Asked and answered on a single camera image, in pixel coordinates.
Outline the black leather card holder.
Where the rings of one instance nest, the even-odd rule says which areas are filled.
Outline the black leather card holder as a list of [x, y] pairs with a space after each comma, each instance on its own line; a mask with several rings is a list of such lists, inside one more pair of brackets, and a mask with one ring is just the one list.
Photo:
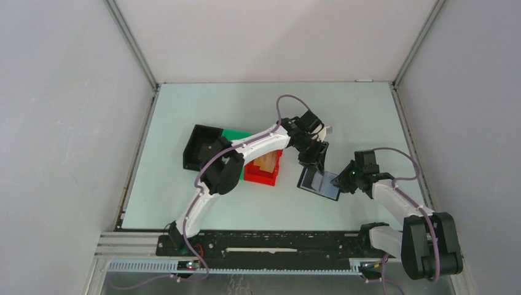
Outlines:
[[303, 168], [297, 187], [312, 194], [324, 197], [328, 200], [337, 202], [340, 197], [340, 190], [332, 184], [337, 174], [325, 171], [320, 173]]

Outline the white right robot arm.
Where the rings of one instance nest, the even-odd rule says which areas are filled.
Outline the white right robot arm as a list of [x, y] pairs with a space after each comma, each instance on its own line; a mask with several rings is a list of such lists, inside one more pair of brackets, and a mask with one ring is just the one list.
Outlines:
[[441, 276], [462, 273], [463, 255], [453, 216], [436, 212], [405, 193], [399, 178], [380, 171], [375, 152], [356, 151], [332, 184], [344, 193], [365, 193], [386, 208], [402, 229], [368, 224], [368, 234], [358, 238], [358, 251], [372, 257], [382, 250], [400, 259], [413, 280], [436, 282]]

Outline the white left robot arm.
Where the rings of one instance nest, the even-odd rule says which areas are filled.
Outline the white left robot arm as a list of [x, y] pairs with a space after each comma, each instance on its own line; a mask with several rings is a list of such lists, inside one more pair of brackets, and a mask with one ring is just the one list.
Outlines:
[[202, 157], [202, 166], [194, 186], [195, 195], [185, 212], [168, 229], [170, 247], [180, 256], [193, 251], [194, 239], [202, 221], [217, 198], [234, 190], [243, 167], [265, 154], [285, 148], [295, 148], [298, 163], [324, 174], [325, 140], [328, 126], [313, 112], [300, 117], [280, 118], [275, 125], [249, 137], [229, 141], [218, 138]]

